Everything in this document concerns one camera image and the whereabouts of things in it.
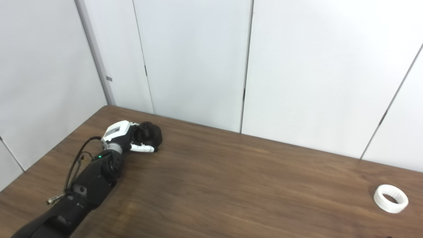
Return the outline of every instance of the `white wall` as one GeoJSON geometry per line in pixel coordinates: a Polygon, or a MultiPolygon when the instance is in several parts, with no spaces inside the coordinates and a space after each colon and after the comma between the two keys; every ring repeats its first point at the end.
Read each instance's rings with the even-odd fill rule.
{"type": "Polygon", "coordinates": [[[242,132],[359,158],[423,42],[422,8],[256,0],[242,132]]]}
{"type": "Polygon", "coordinates": [[[24,169],[106,104],[74,1],[0,1],[0,135],[24,169]]]}
{"type": "Polygon", "coordinates": [[[13,182],[20,174],[22,169],[13,159],[3,141],[0,141],[0,191],[2,191],[9,183],[13,182]]]}
{"type": "Polygon", "coordinates": [[[363,159],[423,172],[422,92],[420,52],[363,159]]]}
{"type": "Polygon", "coordinates": [[[77,3],[111,103],[154,113],[132,0],[77,3]]]}
{"type": "Polygon", "coordinates": [[[134,0],[155,114],[239,131],[249,0],[134,0]]]}

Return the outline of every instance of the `black robotic arm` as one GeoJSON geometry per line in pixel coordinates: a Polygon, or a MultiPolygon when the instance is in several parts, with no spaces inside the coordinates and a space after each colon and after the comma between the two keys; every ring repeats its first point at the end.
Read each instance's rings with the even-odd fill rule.
{"type": "Polygon", "coordinates": [[[47,203],[58,201],[46,213],[19,229],[11,238],[68,238],[84,218],[98,208],[120,177],[124,155],[129,151],[157,152],[162,143],[160,128],[151,122],[141,124],[121,121],[108,127],[103,137],[91,137],[78,152],[66,179],[63,194],[47,203]],[[71,171],[85,145],[101,140],[104,150],[94,156],[87,167],[70,184],[71,171]]]}

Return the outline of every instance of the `white plastic ring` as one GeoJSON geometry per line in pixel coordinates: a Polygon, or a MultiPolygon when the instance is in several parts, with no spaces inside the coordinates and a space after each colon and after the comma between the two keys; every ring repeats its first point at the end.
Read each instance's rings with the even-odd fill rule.
{"type": "Polygon", "coordinates": [[[407,195],[405,195],[401,189],[388,184],[380,185],[376,189],[373,198],[381,209],[389,213],[399,213],[408,205],[407,195]],[[389,201],[385,196],[383,196],[384,194],[391,196],[398,203],[389,201]]]}

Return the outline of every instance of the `wooden table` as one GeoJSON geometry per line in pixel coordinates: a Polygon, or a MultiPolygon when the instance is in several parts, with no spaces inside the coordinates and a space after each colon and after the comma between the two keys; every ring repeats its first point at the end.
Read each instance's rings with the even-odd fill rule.
{"type": "Polygon", "coordinates": [[[124,119],[159,125],[163,144],[158,153],[128,154],[118,185],[73,238],[423,236],[422,173],[113,106],[0,193],[0,236],[46,211],[45,200],[60,193],[83,142],[124,119]],[[389,214],[374,203],[384,183],[408,195],[403,212],[389,214]]]}

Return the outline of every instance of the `cable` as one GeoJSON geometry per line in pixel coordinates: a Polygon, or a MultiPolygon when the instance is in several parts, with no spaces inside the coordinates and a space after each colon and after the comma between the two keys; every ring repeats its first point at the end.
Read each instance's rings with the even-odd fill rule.
{"type": "Polygon", "coordinates": [[[77,166],[77,169],[75,170],[74,175],[72,177],[71,184],[73,184],[75,182],[75,179],[78,175],[78,171],[81,167],[81,162],[85,159],[85,156],[83,155],[84,153],[87,154],[91,158],[91,161],[93,160],[93,155],[90,152],[82,151],[81,157],[79,157],[79,159],[78,159],[78,166],[77,166]]]}
{"type": "Polygon", "coordinates": [[[101,141],[101,137],[100,136],[93,136],[93,137],[90,137],[83,145],[82,145],[82,147],[81,147],[81,149],[79,150],[79,152],[78,152],[78,154],[76,155],[76,157],[75,157],[75,159],[74,159],[74,161],[72,162],[72,165],[71,165],[71,168],[69,169],[69,173],[68,173],[68,176],[66,177],[66,181],[65,181],[65,186],[64,186],[64,188],[63,188],[63,192],[66,192],[66,190],[67,190],[67,188],[68,188],[68,185],[69,185],[69,179],[71,178],[71,174],[72,174],[72,171],[74,170],[74,167],[75,167],[75,164],[76,164],[76,162],[78,161],[78,159],[80,158],[80,156],[81,156],[81,154],[82,154],[82,151],[84,150],[84,148],[85,148],[85,146],[90,142],[90,141],[93,141],[93,140],[99,140],[99,141],[101,141]]]}
{"type": "Polygon", "coordinates": [[[83,153],[87,154],[90,157],[90,159],[93,159],[93,155],[90,152],[88,152],[88,151],[82,151],[81,154],[83,154],[83,153]]]}

